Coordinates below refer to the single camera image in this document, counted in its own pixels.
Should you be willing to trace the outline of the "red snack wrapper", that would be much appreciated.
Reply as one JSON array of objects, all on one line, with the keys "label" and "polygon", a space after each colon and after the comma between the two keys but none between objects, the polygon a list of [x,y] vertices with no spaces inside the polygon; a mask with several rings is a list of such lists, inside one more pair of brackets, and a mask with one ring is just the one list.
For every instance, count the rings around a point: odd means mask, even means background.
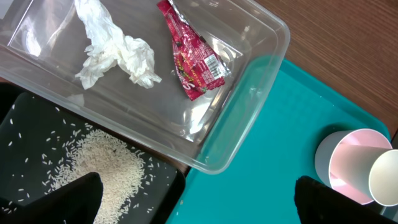
[{"label": "red snack wrapper", "polygon": [[225,84],[230,70],[178,11],[173,1],[162,0],[157,7],[165,17],[172,36],[176,74],[190,100]]}]

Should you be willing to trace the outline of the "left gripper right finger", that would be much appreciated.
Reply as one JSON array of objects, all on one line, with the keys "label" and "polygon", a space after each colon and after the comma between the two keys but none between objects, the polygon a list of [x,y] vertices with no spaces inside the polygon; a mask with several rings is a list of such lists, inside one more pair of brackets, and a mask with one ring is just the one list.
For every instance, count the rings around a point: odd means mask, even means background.
[{"label": "left gripper right finger", "polygon": [[396,224],[306,175],[296,180],[294,203],[301,224]]}]

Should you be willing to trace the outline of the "white tissue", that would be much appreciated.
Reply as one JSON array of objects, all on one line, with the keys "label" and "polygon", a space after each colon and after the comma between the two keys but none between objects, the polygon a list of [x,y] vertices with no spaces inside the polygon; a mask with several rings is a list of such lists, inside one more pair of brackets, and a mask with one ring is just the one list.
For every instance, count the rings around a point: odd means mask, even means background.
[{"label": "white tissue", "polygon": [[129,75],[130,81],[146,89],[162,79],[155,73],[155,54],[141,38],[125,35],[99,0],[75,0],[76,13],[85,26],[91,44],[85,48],[88,58],[75,77],[89,89],[115,66]]}]

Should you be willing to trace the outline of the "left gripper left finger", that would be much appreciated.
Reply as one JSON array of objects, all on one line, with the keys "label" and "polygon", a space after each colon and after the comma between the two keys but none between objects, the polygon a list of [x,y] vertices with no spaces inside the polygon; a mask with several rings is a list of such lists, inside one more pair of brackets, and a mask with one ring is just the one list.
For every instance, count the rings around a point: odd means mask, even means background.
[{"label": "left gripper left finger", "polygon": [[13,214],[1,215],[1,223],[93,223],[103,198],[103,183],[90,172]]}]

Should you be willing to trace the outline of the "white cup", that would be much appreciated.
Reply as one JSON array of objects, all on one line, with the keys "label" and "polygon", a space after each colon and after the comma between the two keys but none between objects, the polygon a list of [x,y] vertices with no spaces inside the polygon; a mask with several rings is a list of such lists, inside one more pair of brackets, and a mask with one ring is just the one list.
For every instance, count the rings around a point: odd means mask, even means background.
[{"label": "white cup", "polygon": [[331,173],[383,206],[397,205],[396,149],[340,144]]}]

